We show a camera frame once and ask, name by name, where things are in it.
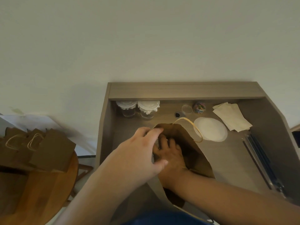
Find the right hand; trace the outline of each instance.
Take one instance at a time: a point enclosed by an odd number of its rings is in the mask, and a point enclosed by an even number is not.
[[[174,190],[179,175],[188,171],[182,156],[181,148],[173,138],[168,140],[165,135],[158,137],[160,149],[154,144],[153,154],[155,162],[167,160],[168,165],[158,174],[158,178],[164,188]]]

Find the clear plastic cup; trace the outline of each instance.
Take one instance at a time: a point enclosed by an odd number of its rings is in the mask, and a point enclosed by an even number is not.
[[[157,112],[159,103],[159,101],[138,101],[137,106],[141,110],[141,117],[144,120],[151,120]]]
[[[132,118],[135,115],[135,107],[137,105],[137,101],[116,101],[116,103],[121,109],[124,117]]]

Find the clear plastic lid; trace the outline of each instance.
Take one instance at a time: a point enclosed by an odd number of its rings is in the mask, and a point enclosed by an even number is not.
[[[138,101],[137,106],[140,108],[141,111],[145,112],[146,114],[149,114],[152,111],[157,111],[159,103],[159,101]]]
[[[137,101],[116,101],[117,105],[123,110],[135,108]]]

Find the white round paper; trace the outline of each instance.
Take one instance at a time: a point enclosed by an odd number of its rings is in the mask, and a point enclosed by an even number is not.
[[[222,122],[214,118],[199,117],[194,121],[194,124],[200,130],[204,140],[221,142],[227,138],[227,128]],[[201,136],[195,127],[194,130],[198,136]]]

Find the left hand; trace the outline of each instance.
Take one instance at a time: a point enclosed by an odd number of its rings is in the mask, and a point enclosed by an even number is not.
[[[110,188],[133,191],[159,174],[167,160],[152,163],[152,148],[163,128],[138,128],[135,134],[122,142],[100,165],[93,175],[100,175]]]

